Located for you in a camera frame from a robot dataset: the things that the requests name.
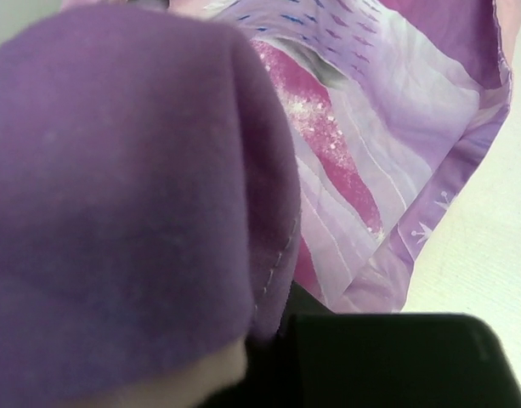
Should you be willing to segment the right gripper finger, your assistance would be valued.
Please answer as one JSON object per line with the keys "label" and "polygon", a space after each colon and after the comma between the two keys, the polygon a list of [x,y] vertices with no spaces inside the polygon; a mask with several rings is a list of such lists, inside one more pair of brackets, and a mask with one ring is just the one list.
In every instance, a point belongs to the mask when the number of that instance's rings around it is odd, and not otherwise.
{"label": "right gripper finger", "polygon": [[334,314],[293,285],[275,340],[209,407],[521,407],[496,334],[466,314]]}

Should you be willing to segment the pink purple pillowcase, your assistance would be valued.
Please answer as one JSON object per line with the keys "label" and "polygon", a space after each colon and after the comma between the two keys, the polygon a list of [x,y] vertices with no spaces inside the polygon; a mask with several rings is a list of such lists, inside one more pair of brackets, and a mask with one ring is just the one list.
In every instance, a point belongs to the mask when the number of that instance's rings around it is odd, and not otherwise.
{"label": "pink purple pillowcase", "polygon": [[519,12],[71,1],[1,44],[0,407],[209,407],[293,285],[401,314]]}

